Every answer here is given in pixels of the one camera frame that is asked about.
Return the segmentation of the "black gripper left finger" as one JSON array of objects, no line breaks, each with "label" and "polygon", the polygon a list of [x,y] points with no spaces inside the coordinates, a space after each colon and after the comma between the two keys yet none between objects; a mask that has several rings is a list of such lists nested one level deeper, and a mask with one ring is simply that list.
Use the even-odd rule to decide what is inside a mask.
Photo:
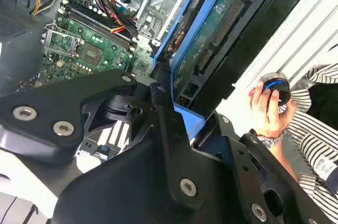
[{"label": "black gripper left finger", "polygon": [[145,85],[113,69],[2,96],[1,168],[18,176],[38,206],[55,209],[76,178],[60,194],[50,183],[68,173],[86,135],[117,120],[132,124],[132,147],[145,140],[159,140],[169,150],[188,144],[166,72]]}]

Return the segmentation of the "person hand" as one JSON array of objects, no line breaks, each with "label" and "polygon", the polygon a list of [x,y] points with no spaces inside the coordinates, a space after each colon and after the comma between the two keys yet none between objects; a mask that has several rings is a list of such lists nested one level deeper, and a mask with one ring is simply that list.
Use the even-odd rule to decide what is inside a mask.
[{"label": "person hand", "polygon": [[258,81],[257,86],[248,95],[252,128],[257,135],[267,138],[279,137],[288,126],[297,110],[296,103],[290,99],[286,110],[279,112],[279,92],[264,89],[264,83]]}]

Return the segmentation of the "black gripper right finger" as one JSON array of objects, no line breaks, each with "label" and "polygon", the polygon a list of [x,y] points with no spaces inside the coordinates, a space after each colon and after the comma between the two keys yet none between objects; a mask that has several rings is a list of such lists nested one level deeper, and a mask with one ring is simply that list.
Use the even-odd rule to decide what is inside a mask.
[{"label": "black gripper right finger", "polygon": [[[337,132],[328,128],[322,122],[297,112],[287,128],[294,144],[298,147],[301,156],[310,169],[310,174],[301,173],[297,183],[320,211],[325,214],[331,223],[337,222]],[[257,136],[256,132],[250,131],[248,148],[259,173],[266,196],[276,199],[276,205],[283,207],[279,218],[284,223],[291,223],[287,214],[296,210],[291,205],[291,194],[287,192],[286,184],[272,171],[270,162],[257,155],[257,143],[262,142],[269,146],[271,151],[278,148],[274,155],[279,164],[284,163],[281,153],[281,144],[273,144],[270,139]]]}]

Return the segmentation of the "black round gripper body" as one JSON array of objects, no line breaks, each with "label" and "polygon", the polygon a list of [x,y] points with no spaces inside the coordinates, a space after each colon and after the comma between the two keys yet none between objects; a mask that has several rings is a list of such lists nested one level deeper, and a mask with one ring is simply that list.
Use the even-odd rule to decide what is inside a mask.
[{"label": "black round gripper body", "polygon": [[253,223],[232,158],[145,140],[61,193],[52,223]]}]

